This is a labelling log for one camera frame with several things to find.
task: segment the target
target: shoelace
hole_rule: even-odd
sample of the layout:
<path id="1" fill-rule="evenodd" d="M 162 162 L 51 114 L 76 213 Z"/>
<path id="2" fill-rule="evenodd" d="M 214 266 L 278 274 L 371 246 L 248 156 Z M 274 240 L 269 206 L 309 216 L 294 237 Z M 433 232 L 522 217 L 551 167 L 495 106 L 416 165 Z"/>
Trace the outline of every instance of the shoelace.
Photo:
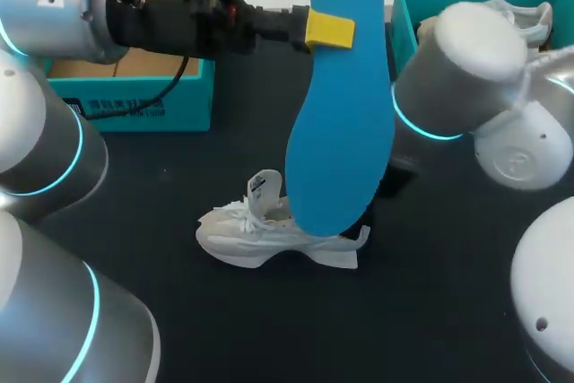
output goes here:
<path id="1" fill-rule="evenodd" d="M 225 206 L 215 207 L 214 209 L 225 211 L 234 219 L 239 220 L 241 223 L 241 232 L 253 233 L 255 231 L 270 231 L 273 229 L 272 226 L 268 226 L 261 222 L 253 213 L 251 213 L 247 197 L 243 197 L 243 202 L 235 201 Z"/>

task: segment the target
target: yellow clip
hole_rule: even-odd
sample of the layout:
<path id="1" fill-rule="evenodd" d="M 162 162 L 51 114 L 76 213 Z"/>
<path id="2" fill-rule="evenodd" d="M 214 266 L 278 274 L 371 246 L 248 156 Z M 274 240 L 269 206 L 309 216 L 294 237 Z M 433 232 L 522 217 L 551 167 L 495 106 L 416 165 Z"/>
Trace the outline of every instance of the yellow clip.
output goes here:
<path id="1" fill-rule="evenodd" d="M 336 48 L 351 48 L 355 33 L 355 22 L 347 18 L 318 13 L 309 8 L 305 44 L 309 48 L 324 45 Z"/>

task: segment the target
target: robot end effector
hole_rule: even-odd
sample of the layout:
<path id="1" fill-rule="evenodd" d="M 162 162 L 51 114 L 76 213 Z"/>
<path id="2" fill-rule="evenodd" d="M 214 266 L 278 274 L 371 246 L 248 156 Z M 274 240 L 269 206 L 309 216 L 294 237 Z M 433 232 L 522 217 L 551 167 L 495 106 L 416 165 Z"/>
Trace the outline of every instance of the robot end effector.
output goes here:
<path id="1" fill-rule="evenodd" d="M 4 0 L 0 48 L 111 64 L 128 48 L 206 59 L 248 54 L 259 36 L 308 52 L 316 14 L 307 6 L 265 11 L 244 0 Z"/>

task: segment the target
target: silver cylinder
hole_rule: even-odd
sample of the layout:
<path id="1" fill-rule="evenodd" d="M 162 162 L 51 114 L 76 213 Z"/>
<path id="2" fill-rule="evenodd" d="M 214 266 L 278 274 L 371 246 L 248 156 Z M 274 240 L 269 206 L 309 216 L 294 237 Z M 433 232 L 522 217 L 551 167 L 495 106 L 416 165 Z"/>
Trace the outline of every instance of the silver cylinder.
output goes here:
<path id="1" fill-rule="evenodd" d="M 574 48 L 565 48 L 528 65 L 528 98 L 538 100 L 574 137 Z"/>
<path id="2" fill-rule="evenodd" d="M 542 213 L 512 259 L 512 301 L 526 355 L 542 383 L 574 382 L 573 211 L 571 197 Z"/>
<path id="3" fill-rule="evenodd" d="M 2 0 L 0 48 L 25 57 L 103 64 L 127 51 L 109 35 L 106 0 Z"/>
<path id="4" fill-rule="evenodd" d="M 108 170 L 100 134 L 42 72 L 0 51 L 0 208 L 33 221 L 93 193 Z"/>
<path id="5" fill-rule="evenodd" d="M 9 213 L 0 238 L 0 381 L 155 381 L 160 335 L 142 302 Z"/>
<path id="6" fill-rule="evenodd" d="M 526 43 L 498 13 L 481 4 L 447 8 L 396 80 L 393 162 L 421 170 L 449 141 L 510 109 L 526 54 Z"/>

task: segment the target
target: screw hole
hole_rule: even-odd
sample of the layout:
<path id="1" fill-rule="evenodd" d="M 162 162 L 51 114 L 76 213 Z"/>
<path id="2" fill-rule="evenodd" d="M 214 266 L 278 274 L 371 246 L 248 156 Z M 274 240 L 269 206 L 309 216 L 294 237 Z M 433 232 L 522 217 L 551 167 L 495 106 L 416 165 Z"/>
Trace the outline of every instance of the screw hole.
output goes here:
<path id="1" fill-rule="evenodd" d="M 538 332 L 543 332 L 548 327 L 548 320 L 545 318 L 539 318 L 536 320 L 536 330 Z"/>
<path id="2" fill-rule="evenodd" d="M 91 22 L 93 20 L 93 15 L 91 14 L 90 11 L 84 11 L 82 13 L 82 20 L 84 20 L 85 22 Z"/>

